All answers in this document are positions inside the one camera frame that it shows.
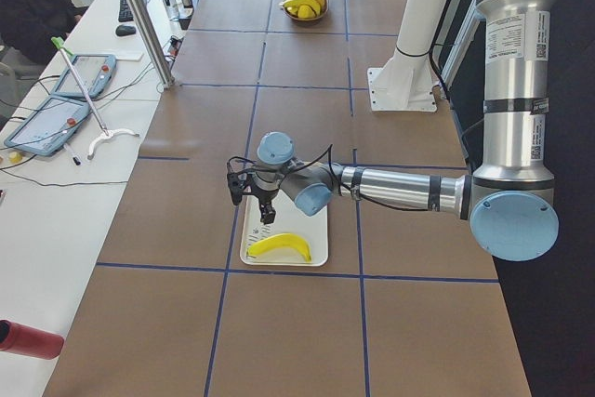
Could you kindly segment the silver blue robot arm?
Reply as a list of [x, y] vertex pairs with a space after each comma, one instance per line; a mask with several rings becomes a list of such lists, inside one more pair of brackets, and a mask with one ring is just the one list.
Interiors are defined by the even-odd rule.
[[477, 123], [483, 159], [468, 175], [451, 179], [345, 166], [334, 163], [329, 152], [305, 162], [289, 136], [270, 132], [234, 190], [235, 199], [255, 196], [266, 224], [275, 219], [272, 201], [279, 192], [308, 216], [334, 195], [405, 212], [448, 212], [467, 220], [480, 247], [496, 258], [542, 256], [559, 233], [555, 181], [544, 165], [550, 11], [556, 1], [470, 0], [437, 72], [448, 86], [477, 28], [484, 27], [483, 118]]

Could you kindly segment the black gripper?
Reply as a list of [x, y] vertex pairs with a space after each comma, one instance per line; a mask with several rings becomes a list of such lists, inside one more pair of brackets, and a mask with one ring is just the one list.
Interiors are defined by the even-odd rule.
[[281, 174], [270, 168], [254, 168], [250, 174], [250, 191], [258, 198], [260, 222], [272, 224], [276, 211], [272, 206], [273, 199], [280, 190]]

